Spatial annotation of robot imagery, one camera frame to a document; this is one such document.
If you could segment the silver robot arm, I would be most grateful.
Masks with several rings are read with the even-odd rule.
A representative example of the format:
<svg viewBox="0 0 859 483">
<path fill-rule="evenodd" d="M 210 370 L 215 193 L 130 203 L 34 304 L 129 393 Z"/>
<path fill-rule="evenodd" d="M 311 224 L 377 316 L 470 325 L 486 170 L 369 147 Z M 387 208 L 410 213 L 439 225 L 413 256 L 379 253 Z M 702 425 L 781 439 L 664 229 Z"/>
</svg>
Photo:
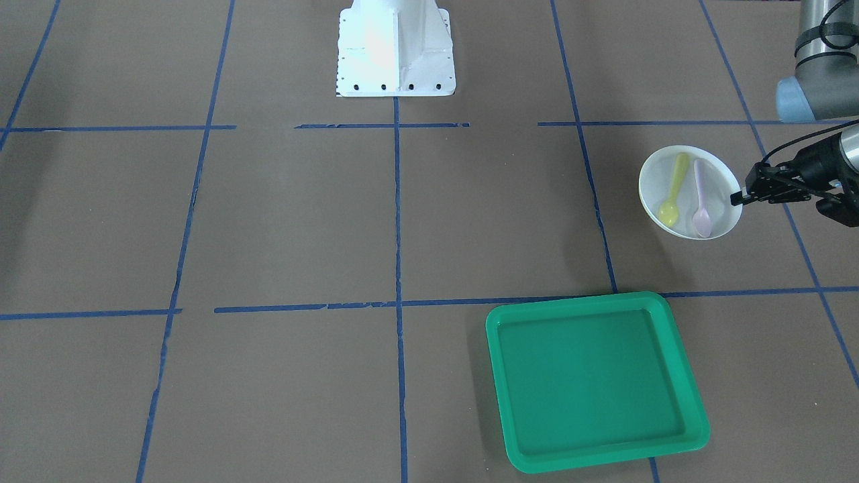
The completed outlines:
<svg viewBox="0 0 859 483">
<path fill-rule="evenodd" d="M 801 2 L 795 72 L 777 83 L 778 116 L 785 123 L 844 122 L 814 132 L 814 143 L 789 161 L 773 165 L 764 156 L 731 205 L 815 199 L 822 216 L 857 226 L 857 38 L 857 2 Z"/>
</svg>

